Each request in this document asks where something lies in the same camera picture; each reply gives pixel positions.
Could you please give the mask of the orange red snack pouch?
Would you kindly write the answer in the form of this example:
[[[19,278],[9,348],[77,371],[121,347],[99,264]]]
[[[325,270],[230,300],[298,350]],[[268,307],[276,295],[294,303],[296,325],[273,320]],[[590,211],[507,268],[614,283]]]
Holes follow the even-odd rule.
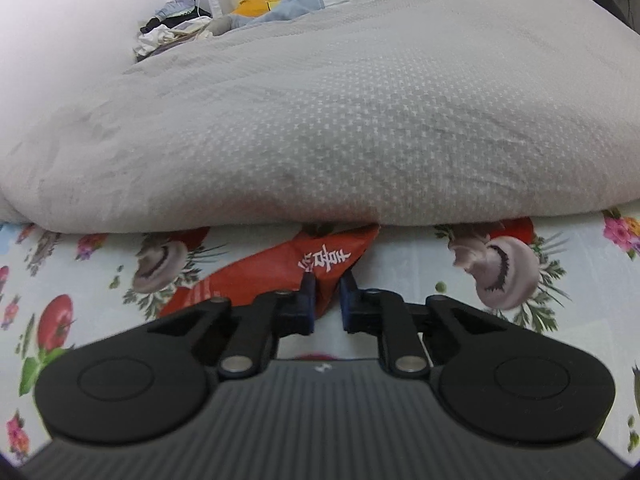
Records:
[[[192,287],[178,288],[160,310],[167,316],[214,297],[227,297],[235,307],[250,304],[264,292],[297,290],[305,274],[316,279],[314,314],[328,310],[338,281],[378,237],[377,224],[323,236],[300,232],[292,240],[256,252],[215,271]]]

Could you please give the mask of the grey quilt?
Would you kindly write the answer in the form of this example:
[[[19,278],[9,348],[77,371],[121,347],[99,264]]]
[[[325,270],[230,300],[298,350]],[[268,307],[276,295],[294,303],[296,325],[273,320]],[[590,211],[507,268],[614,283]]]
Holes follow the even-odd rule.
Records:
[[[639,196],[639,37],[591,0],[369,0],[132,66],[14,136],[61,233],[564,216]]]

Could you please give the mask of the floral bed sheet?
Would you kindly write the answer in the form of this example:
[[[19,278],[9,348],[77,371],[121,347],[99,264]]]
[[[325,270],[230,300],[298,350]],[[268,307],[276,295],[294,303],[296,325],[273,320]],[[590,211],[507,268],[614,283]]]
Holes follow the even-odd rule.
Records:
[[[1,229],[1,453],[21,465],[46,444],[32,396],[39,373],[64,351],[156,318],[181,287],[286,242],[296,226],[202,229],[186,234],[178,273],[155,292],[131,285],[151,235],[61,235],[36,226]],[[585,349],[610,369],[616,401],[602,440],[639,458],[639,207],[505,221],[488,237],[527,244],[540,264],[535,295],[506,319]],[[445,294],[480,306],[475,283],[454,265],[450,226],[384,228],[356,264],[362,287],[412,302]]]

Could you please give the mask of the yellow pillow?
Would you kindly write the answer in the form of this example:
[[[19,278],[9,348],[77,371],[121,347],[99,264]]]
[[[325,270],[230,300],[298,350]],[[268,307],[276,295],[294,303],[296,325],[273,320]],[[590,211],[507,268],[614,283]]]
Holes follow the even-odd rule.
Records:
[[[234,14],[247,18],[258,18],[275,8],[281,0],[241,0],[233,10]]]

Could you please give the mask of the cardboard box with clothes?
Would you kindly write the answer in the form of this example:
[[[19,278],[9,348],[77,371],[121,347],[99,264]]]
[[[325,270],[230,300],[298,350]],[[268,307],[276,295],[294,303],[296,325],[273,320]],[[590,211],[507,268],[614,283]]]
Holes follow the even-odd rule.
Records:
[[[170,0],[140,28],[134,45],[134,59],[141,62],[153,54],[198,36],[212,16],[196,0]]]

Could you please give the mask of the white bottle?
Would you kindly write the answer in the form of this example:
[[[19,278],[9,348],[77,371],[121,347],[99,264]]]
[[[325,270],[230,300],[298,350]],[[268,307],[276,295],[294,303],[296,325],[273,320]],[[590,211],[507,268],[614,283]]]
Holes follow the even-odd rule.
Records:
[[[224,15],[224,12],[221,10],[219,0],[207,0],[209,13],[212,18],[221,18]]]

